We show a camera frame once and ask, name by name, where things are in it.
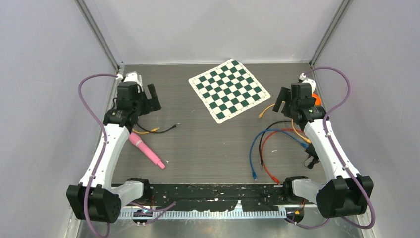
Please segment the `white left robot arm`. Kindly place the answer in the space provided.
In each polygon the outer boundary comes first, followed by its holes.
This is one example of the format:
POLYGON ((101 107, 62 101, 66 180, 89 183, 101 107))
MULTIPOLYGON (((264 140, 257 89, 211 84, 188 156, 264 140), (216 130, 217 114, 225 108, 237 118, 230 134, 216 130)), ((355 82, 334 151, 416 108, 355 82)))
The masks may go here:
POLYGON ((112 176, 126 141, 130 141, 155 165, 164 163, 133 132, 139 116, 161 109, 153 84, 147 85, 151 94, 136 82, 122 82, 117 88, 114 107, 106 112, 103 120, 94 119, 101 128, 101 139, 92 161, 77 185, 70 185, 66 197, 77 219, 114 223, 121 209, 136 201, 147 205, 152 198, 150 183, 145 178, 130 178, 124 184, 112 188, 112 176))

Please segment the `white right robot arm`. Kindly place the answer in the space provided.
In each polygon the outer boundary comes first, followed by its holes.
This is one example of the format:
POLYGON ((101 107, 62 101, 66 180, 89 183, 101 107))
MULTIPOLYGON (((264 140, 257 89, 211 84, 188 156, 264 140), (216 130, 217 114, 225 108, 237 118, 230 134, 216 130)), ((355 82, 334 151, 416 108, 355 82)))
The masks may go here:
POLYGON ((319 159, 327 179, 326 184, 320 184, 307 176, 287 177, 283 198, 292 204, 302 199, 312 202, 324 218, 363 214, 374 183, 352 165, 335 137, 325 108, 315 102, 312 86, 302 82, 282 87, 276 99, 273 111, 281 111, 303 130, 310 140, 306 152, 319 159))

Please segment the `black network switch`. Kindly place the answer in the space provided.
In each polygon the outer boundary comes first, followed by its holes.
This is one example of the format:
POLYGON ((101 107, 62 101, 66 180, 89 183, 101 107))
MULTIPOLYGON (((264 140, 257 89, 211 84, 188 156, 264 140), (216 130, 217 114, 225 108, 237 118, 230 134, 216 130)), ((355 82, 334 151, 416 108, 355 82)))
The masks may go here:
POLYGON ((313 146, 313 144, 309 144, 308 147, 306 148, 305 152, 310 156, 310 157, 314 157, 317 158, 317 152, 313 146))

